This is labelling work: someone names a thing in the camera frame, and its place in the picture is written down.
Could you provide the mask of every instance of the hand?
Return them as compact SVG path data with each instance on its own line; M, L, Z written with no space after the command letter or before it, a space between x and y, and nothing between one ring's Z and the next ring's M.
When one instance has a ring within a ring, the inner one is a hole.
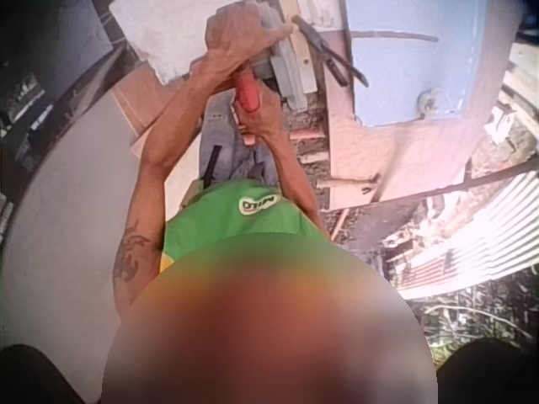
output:
M293 26L284 24L275 29L266 29L260 23L259 8L253 3L234 3L219 8L217 14L208 19L205 43L208 52L219 52L221 63L230 63L235 70L242 63L258 55L292 33Z
M281 107L279 94L274 93L261 81L257 81L260 107L254 112L245 112L239 102L234 102L237 119L247 127L248 132L260 137L266 143L285 140L282 135Z

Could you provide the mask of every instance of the gray pants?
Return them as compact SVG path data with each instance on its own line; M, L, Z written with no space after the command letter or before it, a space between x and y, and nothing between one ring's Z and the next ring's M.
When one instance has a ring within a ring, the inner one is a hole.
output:
M230 179L251 178L277 187L279 179L270 150L262 141L253 147L243 144L232 115L235 90L228 90L210 97L205 107L204 122L200 133L200 176L204 175L214 146L221 152L213 170L212 183Z

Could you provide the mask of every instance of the white concrete floor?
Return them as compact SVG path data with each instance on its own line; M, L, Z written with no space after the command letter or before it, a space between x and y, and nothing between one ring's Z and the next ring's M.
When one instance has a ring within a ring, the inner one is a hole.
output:
M112 96L100 99L35 175L4 250L2 345L40 349L86 402L99 398L119 325L111 271L135 137Z

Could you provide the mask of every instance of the corrugated metal sheet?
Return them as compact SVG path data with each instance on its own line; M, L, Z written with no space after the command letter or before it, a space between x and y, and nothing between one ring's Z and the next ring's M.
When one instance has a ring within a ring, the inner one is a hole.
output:
M412 258L394 285L404 299L441 295L539 263L539 179L524 173L448 241Z

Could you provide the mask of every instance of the forearm tattoo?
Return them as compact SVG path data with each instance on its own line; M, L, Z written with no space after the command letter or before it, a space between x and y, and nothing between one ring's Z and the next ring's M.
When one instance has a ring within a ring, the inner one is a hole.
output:
M114 282L122 280L129 282L135 278L138 272L139 262L137 254L133 252L137 248L147 247L150 240L140 234L136 234L136 227L138 226L138 220L133 226L127 227L124 232L124 236L121 239L118 252L116 253L115 266L113 269Z

